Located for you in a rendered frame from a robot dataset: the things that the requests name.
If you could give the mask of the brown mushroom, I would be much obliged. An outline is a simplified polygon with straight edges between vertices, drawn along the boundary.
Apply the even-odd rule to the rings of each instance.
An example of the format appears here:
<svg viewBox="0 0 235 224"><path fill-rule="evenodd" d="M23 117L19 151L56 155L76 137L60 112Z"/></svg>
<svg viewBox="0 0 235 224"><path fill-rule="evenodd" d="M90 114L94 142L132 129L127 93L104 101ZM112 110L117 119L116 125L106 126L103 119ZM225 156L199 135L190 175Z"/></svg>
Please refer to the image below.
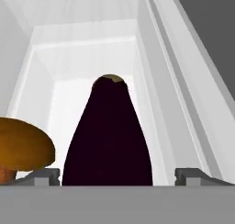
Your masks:
<svg viewBox="0 0 235 224"><path fill-rule="evenodd" d="M18 172L43 169L55 158L54 143L42 129L21 119L0 117L0 185L15 182Z"/></svg>

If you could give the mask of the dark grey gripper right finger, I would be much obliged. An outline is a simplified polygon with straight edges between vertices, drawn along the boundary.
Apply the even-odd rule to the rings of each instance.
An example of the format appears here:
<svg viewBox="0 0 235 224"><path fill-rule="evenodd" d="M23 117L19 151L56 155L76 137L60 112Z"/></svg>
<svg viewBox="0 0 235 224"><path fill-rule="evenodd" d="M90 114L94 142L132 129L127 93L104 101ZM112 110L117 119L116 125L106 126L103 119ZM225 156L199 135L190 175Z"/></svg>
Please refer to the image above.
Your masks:
<svg viewBox="0 0 235 224"><path fill-rule="evenodd" d="M176 168L175 184L184 186L233 186L233 184L210 177L198 168Z"/></svg>

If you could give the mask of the dark purple eggplant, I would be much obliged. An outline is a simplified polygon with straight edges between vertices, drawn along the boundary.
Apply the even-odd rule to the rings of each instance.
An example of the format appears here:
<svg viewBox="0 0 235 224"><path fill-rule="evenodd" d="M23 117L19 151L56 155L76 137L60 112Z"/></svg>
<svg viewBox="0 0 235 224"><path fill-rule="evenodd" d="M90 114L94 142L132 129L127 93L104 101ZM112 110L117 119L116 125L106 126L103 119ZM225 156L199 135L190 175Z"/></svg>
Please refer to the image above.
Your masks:
<svg viewBox="0 0 235 224"><path fill-rule="evenodd" d="M63 167L64 185L152 185L151 159L128 85L95 80Z"/></svg>

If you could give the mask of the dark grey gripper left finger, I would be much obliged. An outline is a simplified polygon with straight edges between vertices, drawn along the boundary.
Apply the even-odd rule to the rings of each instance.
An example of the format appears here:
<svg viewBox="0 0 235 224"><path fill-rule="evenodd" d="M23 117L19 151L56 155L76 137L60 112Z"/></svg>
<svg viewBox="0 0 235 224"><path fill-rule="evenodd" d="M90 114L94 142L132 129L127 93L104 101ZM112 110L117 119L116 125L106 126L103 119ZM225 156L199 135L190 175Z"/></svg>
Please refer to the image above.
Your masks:
<svg viewBox="0 0 235 224"><path fill-rule="evenodd" d="M44 168L33 171L23 178L10 182L9 185L16 186L59 186L60 180L59 168Z"/></svg>

